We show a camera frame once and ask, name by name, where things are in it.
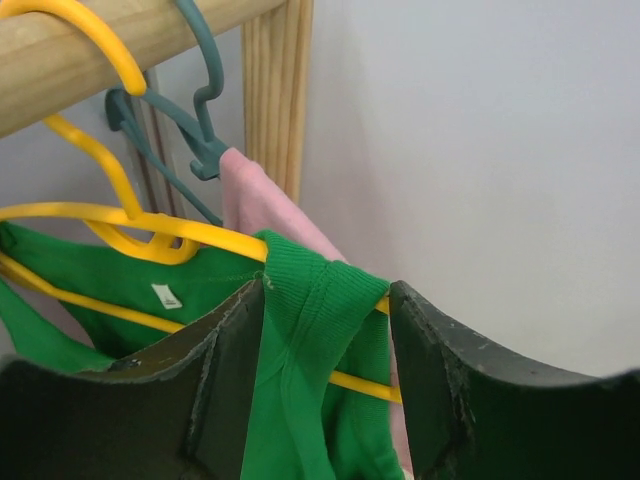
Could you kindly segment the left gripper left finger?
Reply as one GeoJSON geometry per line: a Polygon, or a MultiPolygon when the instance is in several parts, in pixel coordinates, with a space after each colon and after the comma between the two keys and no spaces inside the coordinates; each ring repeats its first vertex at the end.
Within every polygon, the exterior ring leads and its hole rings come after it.
{"type": "Polygon", "coordinates": [[[262,332],[250,281],[103,372],[1,362],[5,479],[237,479],[262,332]]]}

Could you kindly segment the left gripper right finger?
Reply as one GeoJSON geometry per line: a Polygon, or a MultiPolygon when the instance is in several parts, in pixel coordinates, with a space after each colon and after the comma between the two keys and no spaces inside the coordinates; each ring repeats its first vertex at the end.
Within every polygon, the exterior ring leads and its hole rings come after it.
{"type": "Polygon", "coordinates": [[[390,321],[418,479],[635,479],[639,374],[596,378],[530,359],[403,281],[390,321]]]}

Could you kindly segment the green tank top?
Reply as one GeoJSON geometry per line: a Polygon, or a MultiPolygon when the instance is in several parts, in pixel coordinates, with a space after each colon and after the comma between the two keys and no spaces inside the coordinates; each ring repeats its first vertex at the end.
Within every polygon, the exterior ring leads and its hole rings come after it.
{"type": "MultiPolygon", "coordinates": [[[[237,479],[402,478],[389,404],[329,381],[334,371],[389,381],[389,326],[375,308],[388,283],[274,232],[259,238],[268,246],[265,262],[205,247],[184,264],[166,266],[5,223],[1,250],[55,287],[176,322],[180,330],[258,281],[263,323],[237,479]]],[[[66,309],[89,345],[3,286],[1,319],[15,347],[11,355],[58,373],[103,372],[170,336],[86,307],[66,309]]]]}

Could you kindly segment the yellow clothes hanger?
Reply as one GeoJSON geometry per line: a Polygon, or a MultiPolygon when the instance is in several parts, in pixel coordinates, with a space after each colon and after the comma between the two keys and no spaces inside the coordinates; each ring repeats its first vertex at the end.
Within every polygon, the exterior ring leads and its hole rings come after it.
{"type": "MultiPolygon", "coordinates": [[[[52,14],[74,25],[100,48],[132,94],[146,92],[146,82],[132,54],[111,28],[85,5],[78,1],[4,1],[1,4],[4,18],[29,12],[52,14]]],[[[144,211],[122,165],[103,144],[59,114],[46,117],[44,122],[100,165],[121,204],[118,207],[79,202],[19,204],[2,208],[2,220],[37,217],[80,220],[119,252],[166,265],[186,262],[201,245],[266,261],[268,247],[260,239],[210,224],[144,211]]]]}

